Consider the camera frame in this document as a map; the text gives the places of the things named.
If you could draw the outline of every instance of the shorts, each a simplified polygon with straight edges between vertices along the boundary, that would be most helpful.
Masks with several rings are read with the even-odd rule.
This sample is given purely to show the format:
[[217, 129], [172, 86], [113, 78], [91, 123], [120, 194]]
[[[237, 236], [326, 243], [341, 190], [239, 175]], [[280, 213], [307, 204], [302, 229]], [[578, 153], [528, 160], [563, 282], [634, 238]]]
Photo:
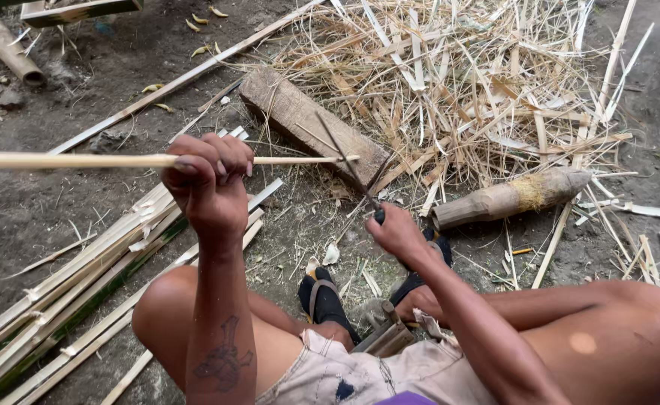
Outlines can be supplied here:
[[445, 339], [416, 342], [385, 359], [349, 354], [341, 343], [309, 329], [302, 340], [298, 359], [256, 404], [364, 405], [404, 391], [438, 404], [497, 404], [459, 346]]

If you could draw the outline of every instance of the man's right hand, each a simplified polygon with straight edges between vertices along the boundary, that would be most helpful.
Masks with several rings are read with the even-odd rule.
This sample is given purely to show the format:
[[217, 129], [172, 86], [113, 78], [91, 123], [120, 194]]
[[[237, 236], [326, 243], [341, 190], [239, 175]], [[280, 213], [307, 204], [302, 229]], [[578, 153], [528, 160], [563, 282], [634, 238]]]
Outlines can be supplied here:
[[388, 202], [382, 203], [380, 207], [385, 211], [385, 222], [380, 225], [374, 217], [370, 217], [365, 224], [375, 241], [405, 263], [409, 263], [417, 254], [424, 254], [428, 244], [410, 212]]
[[198, 233], [201, 244], [222, 252], [241, 244], [247, 226], [244, 174], [252, 174], [253, 152], [231, 136], [202, 139], [181, 135], [167, 153], [180, 155], [162, 181]]

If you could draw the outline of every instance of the purple shirt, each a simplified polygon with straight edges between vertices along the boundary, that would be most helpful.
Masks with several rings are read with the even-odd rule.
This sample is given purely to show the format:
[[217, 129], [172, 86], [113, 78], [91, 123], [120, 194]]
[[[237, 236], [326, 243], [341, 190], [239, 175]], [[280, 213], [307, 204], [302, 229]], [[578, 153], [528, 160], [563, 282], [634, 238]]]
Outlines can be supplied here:
[[392, 398], [381, 400], [375, 405], [437, 405], [437, 403], [414, 392], [405, 391], [398, 393]]

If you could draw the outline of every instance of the soil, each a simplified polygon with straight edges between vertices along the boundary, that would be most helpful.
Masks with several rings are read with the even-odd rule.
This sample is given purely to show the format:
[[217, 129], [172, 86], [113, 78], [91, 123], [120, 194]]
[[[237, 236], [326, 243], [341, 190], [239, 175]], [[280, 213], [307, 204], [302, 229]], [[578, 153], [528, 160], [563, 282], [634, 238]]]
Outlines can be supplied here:
[[[620, 24], [626, 1], [597, 1], [596, 4], [586, 36], [588, 47], [593, 48], [611, 44], [611, 32]], [[208, 54], [193, 59], [190, 54], [205, 43], [217, 41], [220, 48], [225, 49], [251, 35], [257, 25], [271, 23], [296, 7], [293, 1], [287, 0], [218, 0], [214, 5], [230, 17], [218, 19], [208, 11], [204, 0], [155, 0], [147, 1], [142, 13], [73, 24], [66, 27], [66, 32], [77, 45], [77, 52], [66, 43], [64, 55], [60, 33], [56, 29], [45, 29], [31, 55], [45, 70], [49, 78], [47, 85], [38, 89], [24, 87], [0, 62], [0, 78], [11, 78], [8, 87], [25, 100], [25, 105], [19, 109], [0, 111], [4, 118], [0, 122], [0, 151], [47, 151], [126, 107], [128, 100], [140, 97], [139, 92], [149, 84], [167, 83], [201, 63]], [[210, 25], [202, 26], [200, 33], [192, 32], [184, 22], [192, 13], [209, 18]], [[15, 7], [6, 10], [3, 16], [11, 30], [19, 30], [18, 15]], [[633, 90], [639, 91], [625, 91], [621, 110], [626, 118], [619, 123], [621, 128], [635, 135], [634, 145], [622, 147], [619, 161], [627, 170], [639, 171], [642, 177], [616, 177], [603, 183], [615, 194], [624, 194], [636, 204], [660, 207], [660, 0], [638, 3], [622, 57], [624, 61], [629, 60], [651, 22], [657, 25], [628, 78]], [[22, 43], [28, 46], [30, 40]], [[268, 48], [262, 45], [256, 52], [267, 53]], [[132, 120], [115, 126], [112, 131], [126, 137], [118, 145], [118, 153], [162, 152], [167, 140], [197, 116], [198, 106], [242, 75], [243, 61], [253, 62], [253, 59], [238, 57], [231, 62], [239, 64], [214, 69], [166, 97], [163, 102], [172, 107], [174, 114], [150, 106]], [[605, 71], [603, 63], [606, 60], [598, 58], [595, 69], [590, 67], [590, 75], [601, 78]], [[243, 125], [251, 134], [250, 139], [256, 141], [259, 134], [256, 123], [247, 115], [236, 93], [231, 94], [230, 99], [228, 105], [213, 107], [192, 133]], [[254, 145], [259, 147], [259, 156], [268, 153], [266, 145]], [[79, 153], [88, 150], [89, 142], [76, 148]], [[336, 207], [331, 194], [334, 180], [321, 167], [275, 167], [273, 171], [269, 167], [256, 168], [255, 176], [247, 183], [248, 192], [257, 193], [277, 177], [285, 181], [285, 186], [276, 193], [280, 205], [266, 210], [265, 226], [245, 251], [250, 288], [300, 318], [295, 295], [299, 275], [311, 256], [321, 261], [326, 244], [341, 234], [338, 244], [341, 259], [331, 266], [335, 283], [345, 285], [356, 274], [359, 261], [364, 260], [384, 294], [401, 280], [404, 270], [394, 258], [373, 244], [363, 228], [362, 218], [367, 216], [368, 208], [346, 217], [360, 201], [358, 195], [343, 198], [341, 206]], [[103, 232], [106, 224], [118, 220], [158, 182], [157, 173], [143, 169], [0, 171], [0, 278], [73, 243], [76, 236], [71, 222], [83, 235], [90, 224], [92, 231]], [[402, 184], [394, 184], [390, 190], [395, 193], [388, 200], [401, 198], [406, 205], [424, 198], [421, 193], [415, 193], [413, 187], [402, 187]], [[449, 198], [458, 198], [466, 192], [453, 187], [447, 187], [446, 191]], [[96, 211], [99, 216], [105, 213], [107, 216], [98, 221]], [[550, 209], [512, 217], [509, 230], [513, 248], [533, 247], [544, 252], [558, 216], [559, 209]], [[660, 218], [628, 213], [617, 213], [618, 219], [613, 215], [609, 218], [621, 238], [619, 220], [628, 226], [635, 238], [639, 234], [649, 237], [660, 270], [657, 236]], [[611, 264], [616, 245], [608, 233], [598, 223], [588, 222], [581, 227], [573, 223], [570, 221], [554, 254], [544, 287], [581, 284], [586, 276], [618, 276], [618, 270]], [[504, 275], [500, 265], [505, 249], [503, 222], [465, 225], [449, 234], [456, 252], [455, 271], [480, 292], [496, 291], [500, 285], [491, 282], [482, 270], [461, 255], [491, 272]], [[69, 341], [97, 323], [194, 242], [192, 231], [183, 231], [76, 327]], [[73, 253], [68, 253], [55, 263], [0, 281], [0, 313], [22, 298], [24, 289], [36, 285], [72, 256]], [[522, 287], [531, 285], [535, 277], [536, 270], [528, 264], [538, 267], [541, 260], [541, 255], [517, 256], [515, 264], [522, 273]], [[352, 282], [346, 305], [352, 321], [365, 333], [368, 326], [361, 315], [376, 301], [371, 299], [364, 280], [359, 278]], [[58, 347], [65, 345], [68, 340], [60, 342]], [[143, 351], [144, 347], [127, 328], [40, 402], [98, 404]], [[42, 360], [32, 371], [47, 361]], [[182, 404], [184, 397], [153, 361], [118, 402]]]

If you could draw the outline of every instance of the knee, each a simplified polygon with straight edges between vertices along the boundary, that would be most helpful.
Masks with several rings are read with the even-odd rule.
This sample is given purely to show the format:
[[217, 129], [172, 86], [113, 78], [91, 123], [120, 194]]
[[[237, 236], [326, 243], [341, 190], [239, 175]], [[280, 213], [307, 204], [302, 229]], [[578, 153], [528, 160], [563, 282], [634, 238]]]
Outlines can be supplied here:
[[188, 310], [192, 315], [192, 303], [198, 284], [198, 269], [182, 266], [169, 271], [153, 281], [133, 312], [133, 331], [144, 344], [158, 327], [172, 324], [178, 314]]

